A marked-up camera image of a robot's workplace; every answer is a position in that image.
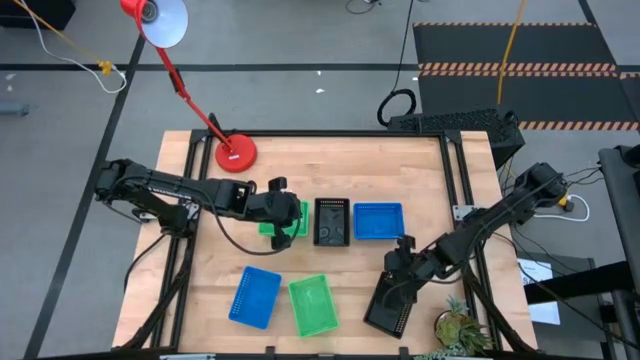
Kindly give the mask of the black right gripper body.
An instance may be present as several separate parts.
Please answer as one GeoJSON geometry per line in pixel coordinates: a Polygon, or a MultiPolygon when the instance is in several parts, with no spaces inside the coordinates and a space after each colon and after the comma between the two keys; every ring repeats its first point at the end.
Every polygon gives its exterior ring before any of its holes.
{"type": "Polygon", "coordinates": [[[440,259],[437,253],[436,238],[419,252],[413,252],[416,239],[410,235],[397,238],[397,248],[389,251],[384,257],[384,270],[394,281],[394,285],[386,291],[386,295],[403,292],[416,295],[434,276],[440,274],[440,259]]]}

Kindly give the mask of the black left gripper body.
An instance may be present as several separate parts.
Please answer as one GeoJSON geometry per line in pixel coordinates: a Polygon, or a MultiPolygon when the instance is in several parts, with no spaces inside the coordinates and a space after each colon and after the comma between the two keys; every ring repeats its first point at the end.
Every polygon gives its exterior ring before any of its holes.
{"type": "Polygon", "coordinates": [[[289,248],[300,228],[300,200],[286,191],[287,179],[276,177],[268,182],[268,191],[250,194],[247,202],[248,219],[258,223],[270,223],[274,235],[273,250],[289,248]]]}

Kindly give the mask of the blue plastic basket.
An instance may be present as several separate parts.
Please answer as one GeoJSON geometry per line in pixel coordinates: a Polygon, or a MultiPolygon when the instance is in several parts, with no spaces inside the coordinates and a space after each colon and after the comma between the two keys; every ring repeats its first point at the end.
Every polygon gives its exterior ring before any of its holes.
{"type": "Polygon", "coordinates": [[[281,281],[280,274],[247,266],[236,290],[228,318],[266,330],[274,311],[281,281]]]}
{"type": "Polygon", "coordinates": [[[405,234],[401,203],[356,203],[353,224],[358,240],[389,240],[405,234]]]}

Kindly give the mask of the black plastic basket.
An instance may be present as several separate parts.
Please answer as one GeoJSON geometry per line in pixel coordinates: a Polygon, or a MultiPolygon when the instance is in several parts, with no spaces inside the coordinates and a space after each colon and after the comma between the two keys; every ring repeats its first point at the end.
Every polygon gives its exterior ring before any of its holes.
{"type": "Polygon", "coordinates": [[[350,245],[350,201],[347,198],[316,198],[314,203],[315,246],[350,245]]]}
{"type": "Polygon", "coordinates": [[[401,339],[417,294],[413,295],[387,272],[382,272],[363,321],[396,339],[401,339]]]}

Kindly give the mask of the red desk lamp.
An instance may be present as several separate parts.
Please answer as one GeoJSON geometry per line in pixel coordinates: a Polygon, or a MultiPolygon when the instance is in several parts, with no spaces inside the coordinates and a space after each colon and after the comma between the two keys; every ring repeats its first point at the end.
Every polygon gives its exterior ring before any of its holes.
{"type": "Polygon", "coordinates": [[[215,116],[207,116],[192,100],[178,68],[166,50],[180,43],[186,35],[189,14],[184,0],[119,0],[123,12],[131,17],[144,40],[154,47],[169,74],[174,92],[206,124],[218,139],[215,160],[229,173],[248,170],[257,159],[257,147],[243,134],[224,135],[215,116]]]}

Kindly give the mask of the potted succulent plant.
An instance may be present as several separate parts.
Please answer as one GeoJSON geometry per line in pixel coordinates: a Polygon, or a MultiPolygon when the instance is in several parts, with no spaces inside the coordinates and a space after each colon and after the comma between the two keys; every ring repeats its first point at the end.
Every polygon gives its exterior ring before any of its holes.
{"type": "Polygon", "coordinates": [[[437,350],[418,355],[414,360],[445,360],[446,357],[469,357],[483,354],[492,347],[484,326],[469,315],[465,301],[449,296],[448,309],[434,322],[435,337],[441,344],[437,350]]]}

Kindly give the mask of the white paper sheet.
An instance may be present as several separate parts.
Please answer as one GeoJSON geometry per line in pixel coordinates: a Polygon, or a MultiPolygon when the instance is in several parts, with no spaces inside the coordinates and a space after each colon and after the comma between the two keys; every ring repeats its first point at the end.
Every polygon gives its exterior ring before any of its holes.
{"type": "MultiPolygon", "coordinates": [[[[521,268],[521,280],[524,285],[533,285],[535,281],[549,280],[553,277],[550,263],[538,263],[534,260],[517,259],[521,268]]],[[[560,325],[560,313],[557,302],[547,302],[528,306],[531,320],[537,323],[560,325]]]]}

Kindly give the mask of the black computer case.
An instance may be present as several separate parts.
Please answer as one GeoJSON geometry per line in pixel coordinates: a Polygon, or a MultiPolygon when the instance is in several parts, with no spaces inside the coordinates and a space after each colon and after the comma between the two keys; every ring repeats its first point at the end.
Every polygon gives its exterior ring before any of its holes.
{"type": "Polygon", "coordinates": [[[498,107],[436,115],[396,116],[392,117],[385,127],[390,131],[413,133],[485,132],[496,169],[503,166],[525,145],[516,114],[498,107]]]}

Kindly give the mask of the black hazard-striped floor mat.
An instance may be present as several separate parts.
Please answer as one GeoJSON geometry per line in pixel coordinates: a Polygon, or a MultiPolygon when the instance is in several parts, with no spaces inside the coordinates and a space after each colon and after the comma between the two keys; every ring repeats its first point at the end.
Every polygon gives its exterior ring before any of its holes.
{"type": "Polygon", "coordinates": [[[499,106],[524,130],[640,132],[640,73],[615,63],[589,22],[419,22],[422,109],[499,106]]]}

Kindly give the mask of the black floor box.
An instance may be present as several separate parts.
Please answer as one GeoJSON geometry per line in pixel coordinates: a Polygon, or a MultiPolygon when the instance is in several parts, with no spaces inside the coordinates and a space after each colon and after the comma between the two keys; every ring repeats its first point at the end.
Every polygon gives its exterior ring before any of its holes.
{"type": "MultiPolygon", "coordinates": [[[[74,0],[24,0],[29,9],[56,30],[64,30],[76,11],[74,0]]],[[[0,0],[0,26],[31,28],[35,26],[28,12],[13,0],[0,0]]]]}

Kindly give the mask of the black metal table frame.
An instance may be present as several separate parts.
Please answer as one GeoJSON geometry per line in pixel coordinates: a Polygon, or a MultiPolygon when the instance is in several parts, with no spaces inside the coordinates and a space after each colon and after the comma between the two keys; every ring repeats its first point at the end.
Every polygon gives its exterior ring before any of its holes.
{"type": "MultiPolygon", "coordinates": [[[[349,198],[351,202],[394,201],[403,205],[405,230],[421,249],[453,230],[438,138],[388,136],[389,132],[284,131],[294,135],[253,136],[257,162],[241,174],[221,171],[210,160],[208,174],[216,178],[254,180],[259,191],[277,176],[288,178],[288,189],[311,203],[317,197],[349,198]]],[[[191,133],[167,131],[157,165],[159,171],[180,174],[186,163],[191,133]]],[[[473,203],[489,207],[501,198],[487,135],[463,132],[462,145],[473,203]]],[[[399,355],[401,347],[422,354],[438,345],[433,322],[445,309],[449,294],[464,297],[460,283],[429,283],[418,293],[402,339],[363,322],[374,287],[392,241],[354,241],[349,247],[313,245],[311,231],[290,249],[274,256],[250,256],[233,247],[220,233],[215,218],[205,213],[195,241],[194,264],[178,350],[199,353],[321,355],[399,355]],[[228,319],[236,288],[249,265],[282,276],[277,303],[266,330],[228,319]],[[325,274],[331,287],[339,327],[298,336],[288,284],[325,274]]],[[[113,338],[123,345],[143,324],[157,303],[170,243],[164,240],[132,272],[113,338]]],[[[493,299],[530,346],[537,347],[515,251],[501,237],[487,242],[485,258],[493,299]]]]}

